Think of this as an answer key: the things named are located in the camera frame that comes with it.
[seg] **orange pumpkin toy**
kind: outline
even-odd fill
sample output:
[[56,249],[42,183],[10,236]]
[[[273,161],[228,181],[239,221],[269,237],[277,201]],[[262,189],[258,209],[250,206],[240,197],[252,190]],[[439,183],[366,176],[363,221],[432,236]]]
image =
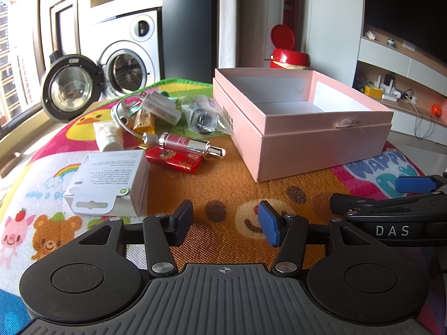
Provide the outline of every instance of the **orange pumpkin toy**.
[[441,107],[437,104],[434,104],[433,106],[431,106],[431,113],[433,113],[438,118],[441,117]]

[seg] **red lid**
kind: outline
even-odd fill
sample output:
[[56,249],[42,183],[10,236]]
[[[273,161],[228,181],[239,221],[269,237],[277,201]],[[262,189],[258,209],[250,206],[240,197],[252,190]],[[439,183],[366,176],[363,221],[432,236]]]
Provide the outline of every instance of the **red lid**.
[[273,58],[270,60],[270,68],[281,67],[282,64],[291,64],[293,66],[307,67],[310,66],[309,55],[303,52],[295,52],[289,49],[275,49],[272,52]]
[[279,24],[273,26],[270,32],[270,39],[273,45],[279,49],[293,49],[295,47],[295,37],[289,27]]

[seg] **white box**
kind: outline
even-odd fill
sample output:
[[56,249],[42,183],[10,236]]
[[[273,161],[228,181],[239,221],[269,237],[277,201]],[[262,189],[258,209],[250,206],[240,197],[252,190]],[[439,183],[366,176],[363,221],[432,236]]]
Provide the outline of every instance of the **white box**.
[[88,154],[63,196],[74,214],[146,215],[148,174],[144,150]]

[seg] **red lighter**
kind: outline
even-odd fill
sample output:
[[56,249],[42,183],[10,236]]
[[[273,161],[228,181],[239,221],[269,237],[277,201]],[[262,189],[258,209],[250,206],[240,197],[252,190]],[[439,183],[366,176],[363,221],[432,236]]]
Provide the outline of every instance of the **red lighter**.
[[166,150],[159,146],[150,146],[145,148],[146,159],[154,164],[171,167],[173,169],[194,174],[202,165],[202,158],[194,155],[187,155],[182,152]]

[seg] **crosshair marking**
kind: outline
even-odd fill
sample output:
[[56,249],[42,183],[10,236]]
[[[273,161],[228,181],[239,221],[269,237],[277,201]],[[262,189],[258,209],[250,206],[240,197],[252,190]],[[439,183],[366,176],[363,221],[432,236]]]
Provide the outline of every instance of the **crosshair marking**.
[[230,271],[233,271],[233,270],[229,269],[228,267],[222,267],[222,268],[219,268],[217,271],[222,272],[224,275],[226,275],[227,273],[229,273]]

